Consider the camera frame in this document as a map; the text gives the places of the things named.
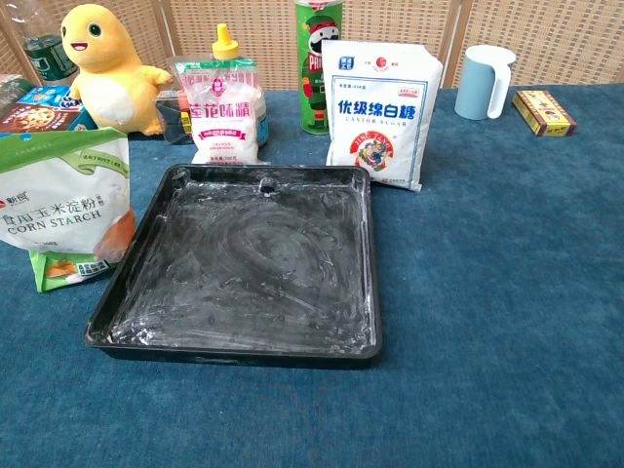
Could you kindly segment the white green corn starch bag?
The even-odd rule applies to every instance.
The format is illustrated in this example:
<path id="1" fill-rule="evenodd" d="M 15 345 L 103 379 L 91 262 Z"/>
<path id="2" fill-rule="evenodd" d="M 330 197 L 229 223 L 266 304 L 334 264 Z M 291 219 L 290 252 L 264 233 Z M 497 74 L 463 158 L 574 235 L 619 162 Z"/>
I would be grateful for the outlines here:
<path id="1" fill-rule="evenodd" d="M 0 137 L 0 241 L 29 254 L 40 293 L 112 269 L 131 243 L 127 136 L 112 128 Z"/>

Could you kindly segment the white castor sugar bag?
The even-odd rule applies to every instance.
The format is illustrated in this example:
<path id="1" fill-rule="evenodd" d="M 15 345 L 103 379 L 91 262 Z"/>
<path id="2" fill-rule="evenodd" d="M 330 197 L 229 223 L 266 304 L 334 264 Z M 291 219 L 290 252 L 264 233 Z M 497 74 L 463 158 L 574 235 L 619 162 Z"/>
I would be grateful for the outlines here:
<path id="1" fill-rule="evenodd" d="M 329 41 L 322 60 L 331 143 L 326 164 L 421 189 L 420 173 L 443 66 L 425 46 Z"/>

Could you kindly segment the pink white seasoning bag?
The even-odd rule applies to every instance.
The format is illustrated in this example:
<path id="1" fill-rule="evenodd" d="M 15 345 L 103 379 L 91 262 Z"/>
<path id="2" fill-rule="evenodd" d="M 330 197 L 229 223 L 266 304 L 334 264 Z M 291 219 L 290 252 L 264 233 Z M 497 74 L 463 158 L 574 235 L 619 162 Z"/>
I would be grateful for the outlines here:
<path id="1" fill-rule="evenodd" d="M 173 69 L 189 105 L 196 165 L 258 162 L 257 69 L 249 58 L 178 58 Z"/>

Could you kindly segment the black square baking tray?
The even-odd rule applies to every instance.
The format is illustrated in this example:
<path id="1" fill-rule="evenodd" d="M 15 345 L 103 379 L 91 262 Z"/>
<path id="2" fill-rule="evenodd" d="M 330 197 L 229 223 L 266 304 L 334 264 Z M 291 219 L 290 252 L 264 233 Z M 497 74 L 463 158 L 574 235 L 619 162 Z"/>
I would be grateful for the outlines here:
<path id="1" fill-rule="evenodd" d="M 356 167 L 169 167 L 85 330 L 126 360 L 359 369 L 382 347 Z"/>

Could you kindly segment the green chips can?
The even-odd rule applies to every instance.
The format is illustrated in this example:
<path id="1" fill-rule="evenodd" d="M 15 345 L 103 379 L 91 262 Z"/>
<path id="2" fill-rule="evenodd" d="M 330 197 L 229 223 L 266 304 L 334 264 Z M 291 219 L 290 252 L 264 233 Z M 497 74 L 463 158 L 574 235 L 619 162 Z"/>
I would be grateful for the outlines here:
<path id="1" fill-rule="evenodd" d="M 341 36 L 344 0 L 294 0 L 300 126 L 312 135 L 329 132 L 322 47 Z"/>

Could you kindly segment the dark transparent plastic container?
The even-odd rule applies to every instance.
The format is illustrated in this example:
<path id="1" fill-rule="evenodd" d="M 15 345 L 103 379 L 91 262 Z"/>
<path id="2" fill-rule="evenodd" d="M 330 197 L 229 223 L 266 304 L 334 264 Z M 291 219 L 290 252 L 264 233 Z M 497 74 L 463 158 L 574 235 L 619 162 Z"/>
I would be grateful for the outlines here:
<path id="1" fill-rule="evenodd" d="M 192 144 L 189 104 L 183 90 L 166 90 L 154 100 L 164 140 L 174 145 Z"/>

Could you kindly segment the blue tablecloth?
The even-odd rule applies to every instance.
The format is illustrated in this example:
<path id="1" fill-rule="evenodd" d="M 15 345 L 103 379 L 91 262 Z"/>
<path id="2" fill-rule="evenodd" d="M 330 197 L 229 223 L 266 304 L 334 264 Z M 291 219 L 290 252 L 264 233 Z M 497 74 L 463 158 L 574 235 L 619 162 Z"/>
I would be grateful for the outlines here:
<path id="1" fill-rule="evenodd" d="M 624 468 L 624 84 L 570 137 L 442 90 L 420 192 L 372 192 L 383 348 L 363 370 L 113 359 L 108 280 L 40 294 L 0 244 L 0 468 Z"/>

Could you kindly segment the yellow cap squeeze bottle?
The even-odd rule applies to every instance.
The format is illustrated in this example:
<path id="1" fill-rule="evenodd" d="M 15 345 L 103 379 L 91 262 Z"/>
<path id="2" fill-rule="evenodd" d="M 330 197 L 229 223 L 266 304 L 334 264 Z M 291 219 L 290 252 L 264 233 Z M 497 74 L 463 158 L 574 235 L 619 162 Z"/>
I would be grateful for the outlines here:
<path id="1" fill-rule="evenodd" d="M 213 58 L 219 60 L 240 59 L 238 42 L 232 38 L 226 23 L 216 26 L 216 41 L 212 45 Z M 256 140 L 259 147 L 266 144 L 269 138 L 267 107 L 264 91 L 260 85 L 256 86 L 256 101 L 254 105 L 256 117 Z"/>

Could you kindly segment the blue white measuring cup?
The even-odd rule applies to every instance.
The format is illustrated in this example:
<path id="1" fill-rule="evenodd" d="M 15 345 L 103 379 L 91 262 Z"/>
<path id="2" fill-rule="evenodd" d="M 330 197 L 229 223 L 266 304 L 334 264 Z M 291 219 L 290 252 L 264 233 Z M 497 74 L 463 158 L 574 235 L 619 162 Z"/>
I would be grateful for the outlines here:
<path id="1" fill-rule="evenodd" d="M 496 119 L 511 84 L 517 56 L 509 49 L 474 45 L 466 49 L 455 101 L 455 112 L 466 119 Z"/>

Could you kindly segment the yellow plush dinosaur toy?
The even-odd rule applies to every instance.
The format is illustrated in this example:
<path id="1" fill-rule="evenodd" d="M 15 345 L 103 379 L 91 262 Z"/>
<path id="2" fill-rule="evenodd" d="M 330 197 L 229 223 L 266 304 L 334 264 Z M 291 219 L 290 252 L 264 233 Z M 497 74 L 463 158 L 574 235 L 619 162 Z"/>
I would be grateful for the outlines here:
<path id="1" fill-rule="evenodd" d="M 155 99 L 173 77 L 141 62 L 113 13 L 97 4 L 73 8 L 61 22 L 61 42 L 78 67 L 69 94 L 82 101 L 98 127 L 145 136 L 163 132 Z"/>

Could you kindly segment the small yellow red box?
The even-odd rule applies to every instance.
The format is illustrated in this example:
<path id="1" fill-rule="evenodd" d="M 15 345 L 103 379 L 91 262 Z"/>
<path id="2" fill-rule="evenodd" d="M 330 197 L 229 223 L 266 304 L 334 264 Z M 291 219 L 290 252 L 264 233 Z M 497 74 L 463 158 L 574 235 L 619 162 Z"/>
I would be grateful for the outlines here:
<path id="1" fill-rule="evenodd" d="M 512 103 L 537 137 L 570 137 L 575 120 L 548 91 L 516 91 Z"/>

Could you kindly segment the brown blue cookie box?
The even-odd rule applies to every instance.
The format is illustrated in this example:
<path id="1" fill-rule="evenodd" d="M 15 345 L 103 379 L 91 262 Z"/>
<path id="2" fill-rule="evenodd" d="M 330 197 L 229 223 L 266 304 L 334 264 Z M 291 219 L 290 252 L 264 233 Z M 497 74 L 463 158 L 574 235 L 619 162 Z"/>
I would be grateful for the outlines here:
<path id="1" fill-rule="evenodd" d="M 13 103 L 0 112 L 0 137 L 53 131 L 96 130 L 98 126 L 83 108 L 62 109 Z"/>

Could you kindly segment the clear bottle green label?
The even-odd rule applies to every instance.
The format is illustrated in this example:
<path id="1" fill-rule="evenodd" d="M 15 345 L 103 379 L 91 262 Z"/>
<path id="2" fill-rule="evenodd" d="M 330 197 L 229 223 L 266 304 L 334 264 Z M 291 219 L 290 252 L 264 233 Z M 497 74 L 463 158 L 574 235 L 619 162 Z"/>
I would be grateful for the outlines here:
<path id="1" fill-rule="evenodd" d="M 67 57 L 59 23 L 44 0 L 3 0 L 19 45 L 46 86 L 68 85 L 77 66 Z"/>

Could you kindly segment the woven rattan folding screen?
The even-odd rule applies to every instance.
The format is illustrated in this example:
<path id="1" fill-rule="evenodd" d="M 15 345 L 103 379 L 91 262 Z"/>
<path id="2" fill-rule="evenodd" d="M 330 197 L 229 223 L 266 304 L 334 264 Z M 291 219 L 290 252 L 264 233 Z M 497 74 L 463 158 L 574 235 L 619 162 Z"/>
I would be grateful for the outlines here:
<path id="1" fill-rule="evenodd" d="M 298 86 L 293 0 L 43 0 L 52 26 L 82 3 L 111 10 L 145 63 L 209 52 L 224 23 L 264 88 Z M 342 35 L 425 46 L 446 88 L 478 44 L 515 53 L 516 85 L 624 83 L 624 0 L 345 0 Z"/>

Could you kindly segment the dark grey packet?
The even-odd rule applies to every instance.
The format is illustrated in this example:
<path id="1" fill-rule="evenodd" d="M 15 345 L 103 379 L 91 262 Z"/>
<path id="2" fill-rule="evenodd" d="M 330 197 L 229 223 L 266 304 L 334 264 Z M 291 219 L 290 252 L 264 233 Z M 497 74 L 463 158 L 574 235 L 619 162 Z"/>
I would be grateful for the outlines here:
<path id="1" fill-rule="evenodd" d="M 0 74 L 0 118 L 33 88 L 34 85 L 19 74 Z"/>

